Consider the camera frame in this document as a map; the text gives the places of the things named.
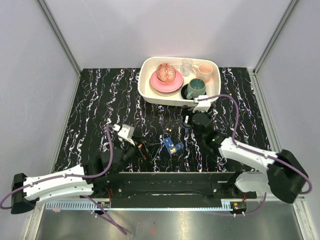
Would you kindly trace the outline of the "blue pill organizer box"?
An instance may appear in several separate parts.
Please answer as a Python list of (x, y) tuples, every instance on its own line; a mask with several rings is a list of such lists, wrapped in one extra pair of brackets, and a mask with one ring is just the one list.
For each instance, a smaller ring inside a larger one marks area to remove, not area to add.
[(181, 150), (184, 147), (182, 142), (174, 144), (170, 137), (165, 138), (163, 140), (163, 143), (170, 155), (176, 154), (179, 150)]

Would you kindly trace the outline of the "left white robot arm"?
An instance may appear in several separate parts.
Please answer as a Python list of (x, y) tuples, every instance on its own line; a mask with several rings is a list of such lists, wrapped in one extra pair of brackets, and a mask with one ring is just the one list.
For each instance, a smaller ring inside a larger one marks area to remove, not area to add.
[(10, 213), (27, 213), (37, 204), (63, 198), (106, 198), (112, 192), (110, 181), (113, 175), (121, 172), (130, 161), (150, 162), (159, 147), (159, 143), (134, 137), (133, 144), (127, 144), (125, 150), (112, 147), (63, 171), (37, 177), (18, 173), (12, 181)]

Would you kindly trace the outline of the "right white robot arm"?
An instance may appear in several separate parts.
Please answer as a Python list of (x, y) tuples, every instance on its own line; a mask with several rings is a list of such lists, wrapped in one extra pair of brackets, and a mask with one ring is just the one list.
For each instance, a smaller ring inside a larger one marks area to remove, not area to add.
[(263, 150), (234, 140), (213, 129), (207, 113), (182, 107), (182, 121), (191, 126), (200, 142), (213, 156), (237, 161), (257, 170), (243, 172), (227, 185), (228, 195), (239, 198), (248, 192), (271, 193), (287, 204), (295, 202), (309, 176), (294, 154)]

